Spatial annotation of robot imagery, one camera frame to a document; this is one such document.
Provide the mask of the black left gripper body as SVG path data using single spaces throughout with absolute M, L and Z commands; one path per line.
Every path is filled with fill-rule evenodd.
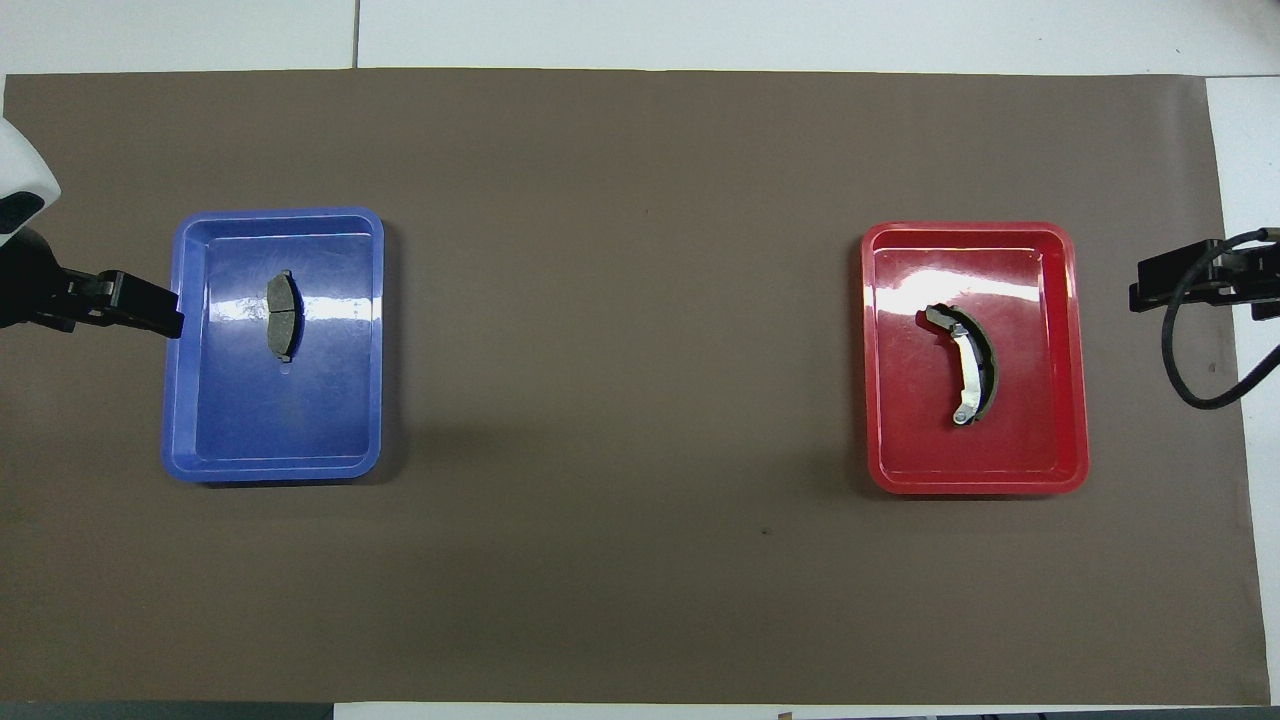
M 114 325 L 114 316 L 76 290 L 81 281 L 97 279 L 65 270 L 37 231 L 19 229 L 1 249 L 1 327 L 35 324 L 72 333 L 78 324 Z

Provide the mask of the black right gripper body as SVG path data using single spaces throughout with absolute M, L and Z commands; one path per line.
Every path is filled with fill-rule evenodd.
M 1230 270 L 1229 305 L 1247 305 L 1254 322 L 1279 318 L 1276 240 L 1265 240 L 1253 247 L 1231 250 L 1228 254 L 1226 269 Z

